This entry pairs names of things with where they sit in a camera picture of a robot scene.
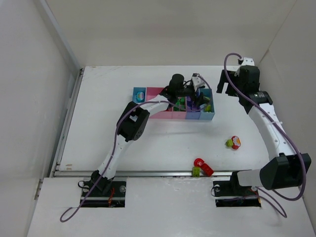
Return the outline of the green lego brick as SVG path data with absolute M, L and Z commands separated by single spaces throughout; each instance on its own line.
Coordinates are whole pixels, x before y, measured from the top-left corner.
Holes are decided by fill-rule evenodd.
M 185 112 L 186 111 L 186 98 L 185 97 L 179 97 L 176 106 L 173 107 L 173 110 L 178 112 Z

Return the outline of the teal frog printed lego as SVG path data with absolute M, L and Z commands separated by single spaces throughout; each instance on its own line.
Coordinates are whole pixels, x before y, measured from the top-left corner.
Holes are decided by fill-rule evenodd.
M 143 91 L 138 91 L 137 93 L 136 93 L 136 100 L 137 100 L 137 102 L 138 103 L 142 103 L 142 102 L 144 102 L 144 100 L 145 100 L 145 94 L 144 94 L 144 92 Z

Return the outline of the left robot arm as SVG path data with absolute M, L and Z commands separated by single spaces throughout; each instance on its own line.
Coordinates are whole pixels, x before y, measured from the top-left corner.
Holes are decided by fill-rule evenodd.
M 98 169 L 91 174 L 92 187 L 97 188 L 102 194 L 110 190 L 121 158 L 129 145 L 142 136 L 149 117 L 176 107 L 179 97 L 189 96 L 195 103 L 197 112 L 201 110 L 201 105 L 209 104 L 210 99 L 202 93 L 197 94 L 205 87 L 211 89 L 200 74 L 194 73 L 188 82 L 184 81 L 183 75 L 174 74 L 169 85 L 156 97 L 142 103 L 129 102 L 117 122 L 112 150 Z

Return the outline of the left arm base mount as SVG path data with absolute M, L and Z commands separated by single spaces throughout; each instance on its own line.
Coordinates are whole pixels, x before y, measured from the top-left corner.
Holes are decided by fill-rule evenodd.
M 95 188 L 89 196 L 84 200 L 84 197 L 89 192 L 93 184 L 87 180 L 78 182 L 78 187 L 81 188 L 80 201 L 83 201 L 83 208 L 124 208 L 127 182 L 126 178 L 114 179 L 110 185 L 110 189 L 103 194 L 99 189 Z

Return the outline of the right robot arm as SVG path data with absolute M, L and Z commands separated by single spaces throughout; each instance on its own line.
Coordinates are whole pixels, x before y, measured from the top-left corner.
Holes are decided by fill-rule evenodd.
M 256 124 L 266 145 L 269 162 L 260 169 L 235 171 L 231 182 L 236 186 L 263 187 L 276 190 L 302 186 L 305 180 L 302 167 L 309 169 L 311 157 L 298 154 L 287 138 L 278 120 L 273 101 L 266 91 L 259 89 L 260 70 L 256 66 L 240 66 L 235 71 L 222 71 L 217 93 L 239 98 L 239 103 Z

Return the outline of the red flower printed lego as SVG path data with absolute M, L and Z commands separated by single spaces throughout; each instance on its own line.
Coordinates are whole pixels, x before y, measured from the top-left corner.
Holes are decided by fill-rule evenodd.
M 241 147 L 241 142 L 238 136 L 233 136 L 232 142 L 233 142 L 232 148 L 234 150 L 238 150 Z

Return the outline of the small lime lego brick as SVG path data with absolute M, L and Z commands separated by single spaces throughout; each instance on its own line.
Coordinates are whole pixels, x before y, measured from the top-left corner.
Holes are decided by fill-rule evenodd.
M 226 141 L 225 145 L 226 145 L 227 147 L 232 147 L 232 146 L 234 145 L 234 142 L 233 142 L 232 139 L 228 139 L 228 140 Z

